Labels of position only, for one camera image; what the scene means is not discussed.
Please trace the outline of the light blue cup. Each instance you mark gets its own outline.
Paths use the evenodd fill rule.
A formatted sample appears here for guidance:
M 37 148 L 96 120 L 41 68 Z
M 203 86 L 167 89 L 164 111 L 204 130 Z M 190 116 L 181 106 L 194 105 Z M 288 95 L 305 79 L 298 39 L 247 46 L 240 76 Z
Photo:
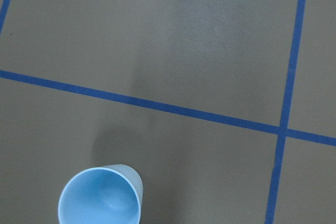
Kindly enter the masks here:
M 60 223 L 140 223 L 143 182 L 136 170 L 116 164 L 75 175 L 58 203 Z

